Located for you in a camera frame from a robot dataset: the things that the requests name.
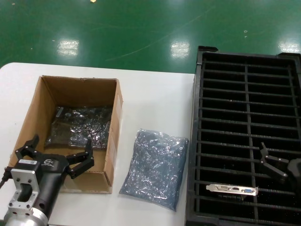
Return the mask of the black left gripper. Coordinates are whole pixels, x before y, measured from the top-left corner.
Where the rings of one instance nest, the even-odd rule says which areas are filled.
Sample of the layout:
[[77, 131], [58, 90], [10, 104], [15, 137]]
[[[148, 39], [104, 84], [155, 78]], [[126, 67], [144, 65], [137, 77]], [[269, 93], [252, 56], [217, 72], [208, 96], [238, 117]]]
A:
[[40, 163], [39, 194], [33, 205], [43, 213], [52, 213], [61, 186], [67, 174], [71, 179], [80, 176], [95, 164], [91, 139], [87, 140], [85, 150], [80, 153], [67, 155], [45, 154], [36, 150], [39, 136], [34, 135], [31, 140], [15, 151], [17, 160], [33, 160]]

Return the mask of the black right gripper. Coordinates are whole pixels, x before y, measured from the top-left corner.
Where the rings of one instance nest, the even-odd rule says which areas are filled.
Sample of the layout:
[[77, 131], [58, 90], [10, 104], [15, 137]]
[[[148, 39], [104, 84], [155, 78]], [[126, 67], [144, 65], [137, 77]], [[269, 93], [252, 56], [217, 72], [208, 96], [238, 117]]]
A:
[[269, 152], [263, 142], [261, 142], [261, 171], [281, 184], [285, 184], [289, 172], [292, 188], [301, 187], [301, 159], [293, 159], [288, 163], [287, 159], [269, 155]]

